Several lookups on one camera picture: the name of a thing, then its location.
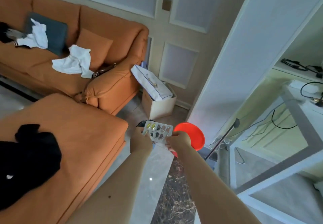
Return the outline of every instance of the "white towel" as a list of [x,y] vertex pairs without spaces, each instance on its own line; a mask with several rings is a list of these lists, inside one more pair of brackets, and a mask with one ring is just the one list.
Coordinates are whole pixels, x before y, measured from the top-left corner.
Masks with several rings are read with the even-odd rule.
[[90,49],[77,45],[69,48],[69,56],[63,59],[52,60],[53,68],[61,73],[81,73],[82,78],[91,79],[93,72],[89,69],[91,63]]
[[34,19],[30,19],[34,26],[32,26],[32,33],[28,34],[26,38],[18,38],[16,45],[26,45],[31,48],[38,47],[41,49],[48,48],[48,39],[46,35],[46,25],[36,22]]

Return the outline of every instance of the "dark marble tile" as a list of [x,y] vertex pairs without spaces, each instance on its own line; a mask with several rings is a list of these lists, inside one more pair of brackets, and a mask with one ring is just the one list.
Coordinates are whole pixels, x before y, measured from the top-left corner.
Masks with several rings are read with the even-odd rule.
[[194,224],[195,212],[184,168],[174,157],[151,224]]

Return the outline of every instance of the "sofa cushion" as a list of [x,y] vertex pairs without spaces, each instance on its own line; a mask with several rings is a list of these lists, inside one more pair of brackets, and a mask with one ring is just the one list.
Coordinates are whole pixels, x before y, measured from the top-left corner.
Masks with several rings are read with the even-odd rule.
[[65,223],[111,165],[123,145],[128,124],[59,94],[47,96],[1,120],[0,140],[14,140],[22,124],[40,124],[40,131],[55,135],[62,152],[61,169],[1,211],[0,222]]
[[23,31],[28,12],[32,11],[31,3],[32,0],[0,0],[0,22]]
[[34,0],[33,12],[68,26],[66,44],[70,47],[76,42],[79,30],[80,6],[62,0]]
[[101,11],[81,6],[80,26],[102,37],[112,39],[112,46],[105,63],[113,64],[122,61],[138,33],[146,26],[128,21]]
[[48,39],[47,50],[58,56],[62,55],[67,35],[67,24],[44,17],[35,12],[30,12],[26,19],[26,34],[32,33],[33,31],[32,26],[34,23],[32,23],[30,19],[34,19],[36,22],[46,25],[46,36]]
[[0,45],[0,62],[22,73],[39,63],[57,59],[54,53],[40,48],[16,48],[14,43]]
[[82,28],[76,45],[91,50],[91,63],[89,69],[95,72],[102,66],[112,42],[113,40],[101,37],[85,28]]
[[81,78],[81,74],[58,72],[52,68],[52,65],[51,61],[36,65],[28,70],[28,74],[71,97],[83,91],[87,83],[91,81],[91,79]]

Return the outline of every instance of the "gray pillow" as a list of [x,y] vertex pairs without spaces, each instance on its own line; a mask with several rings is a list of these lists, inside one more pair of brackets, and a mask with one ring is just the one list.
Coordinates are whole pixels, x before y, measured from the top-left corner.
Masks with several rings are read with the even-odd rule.
[[50,52],[60,56],[65,45],[67,35],[67,24],[58,22],[53,19],[44,17],[35,12],[30,12],[25,22],[25,33],[32,33],[32,26],[34,25],[30,19],[46,25],[46,35],[48,39],[48,48]]

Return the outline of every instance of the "white shelf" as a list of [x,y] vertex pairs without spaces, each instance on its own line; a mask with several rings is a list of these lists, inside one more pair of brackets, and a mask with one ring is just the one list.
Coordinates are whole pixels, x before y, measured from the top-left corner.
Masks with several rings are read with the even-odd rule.
[[278,61],[275,64],[273,69],[276,69],[278,71],[282,71],[285,73],[289,73],[291,75],[298,76],[300,78],[307,79],[312,82],[323,82],[323,79],[317,78],[316,74],[311,71],[300,71],[300,70],[294,69],[284,63],[281,63],[280,61]]

